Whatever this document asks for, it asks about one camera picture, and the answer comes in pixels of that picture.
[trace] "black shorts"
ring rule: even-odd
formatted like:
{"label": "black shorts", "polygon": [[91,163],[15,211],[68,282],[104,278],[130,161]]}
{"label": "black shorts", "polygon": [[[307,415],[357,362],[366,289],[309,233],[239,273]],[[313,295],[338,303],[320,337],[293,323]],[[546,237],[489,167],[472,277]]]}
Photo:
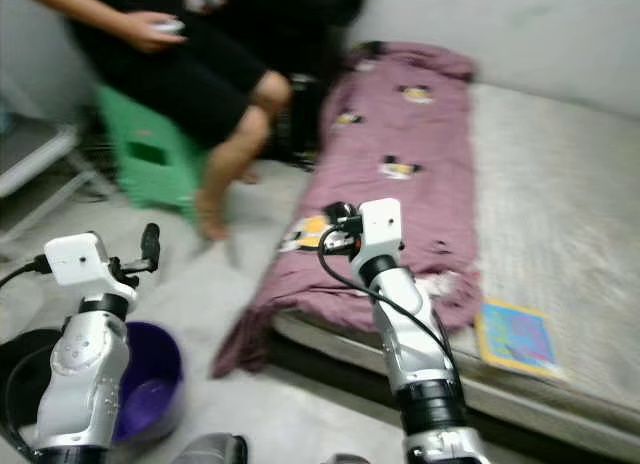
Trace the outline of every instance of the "black shorts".
{"label": "black shorts", "polygon": [[[237,127],[267,69],[204,19],[181,18],[187,42],[157,54],[132,51],[86,28],[80,32],[76,28],[76,37],[109,85],[166,115],[203,146],[212,147]],[[96,35],[106,41],[96,42]]]}

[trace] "floor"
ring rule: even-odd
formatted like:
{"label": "floor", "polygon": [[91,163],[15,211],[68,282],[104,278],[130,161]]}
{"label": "floor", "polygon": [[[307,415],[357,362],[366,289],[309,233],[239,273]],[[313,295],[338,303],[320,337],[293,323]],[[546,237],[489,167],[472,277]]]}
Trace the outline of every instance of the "floor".
{"label": "floor", "polygon": [[[79,196],[20,241],[28,257],[42,252],[53,237],[94,230],[111,255],[132,260],[144,225],[156,222],[161,228],[160,269],[142,276],[138,308],[129,319],[160,324],[176,338],[184,357],[188,405],[169,438],[143,448],[117,449],[112,463],[168,463],[194,438],[220,431],[247,436],[250,460],[256,464],[321,463],[335,452],[360,454],[376,464],[402,462],[398,416],[388,408],[278,368],[256,376],[236,372],[222,380],[208,378],[215,349],[251,299],[309,178],[275,162],[258,168],[263,184],[232,189],[228,214],[233,237],[227,243],[202,242],[178,215],[134,210],[122,196],[93,203]],[[3,225],[50,186],[45,178],[4,202]],[[17,264],[0,264],[0,275]],[[0,340],[23,329],[59,326],[73,308],[50,276],[16,279],[2,291]],[[487,447],[494,464],[538,462]],[[23,461],[0,441],[0,462]]]}

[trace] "stool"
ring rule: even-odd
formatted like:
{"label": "stool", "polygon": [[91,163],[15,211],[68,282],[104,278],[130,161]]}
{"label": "stool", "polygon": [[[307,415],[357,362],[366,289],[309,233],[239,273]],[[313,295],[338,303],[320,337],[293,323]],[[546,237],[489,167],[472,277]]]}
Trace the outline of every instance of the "stool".
{"label": "stool", "polygon": [[133,205],[177,207],[195,223],[193,199],[206,152],[170,119],[109,86],[99,86],[98,100],[118,163],[118,183]]}

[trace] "mattress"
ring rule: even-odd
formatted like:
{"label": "mattress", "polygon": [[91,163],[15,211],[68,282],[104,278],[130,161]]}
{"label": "mattress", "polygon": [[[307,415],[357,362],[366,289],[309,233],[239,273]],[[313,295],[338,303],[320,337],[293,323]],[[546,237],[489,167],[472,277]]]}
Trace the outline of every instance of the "mattress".
{"label": "mattress", "polygon": [[[545,381],[452,337],[469,405],[640,463],[640,122],[484,84],[472,88],[485,296],[545,312],[565,370]],[[277,332],[384,374],[375,335],[281,312]]]}

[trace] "white wall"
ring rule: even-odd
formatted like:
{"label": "white wall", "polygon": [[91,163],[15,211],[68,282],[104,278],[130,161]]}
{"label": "white wall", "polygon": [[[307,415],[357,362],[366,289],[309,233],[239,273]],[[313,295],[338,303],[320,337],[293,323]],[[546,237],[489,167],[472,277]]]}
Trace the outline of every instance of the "white wall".
{"label": "white wall", "polygon": [[0,0],[0,90],[18,111],[71,121],[93,76],[60,17],[31,0]]}
{"label": "white wall", "polygon": [[368,0],[351,39],[448,47],[484,82],[640,116],[640,0]]}

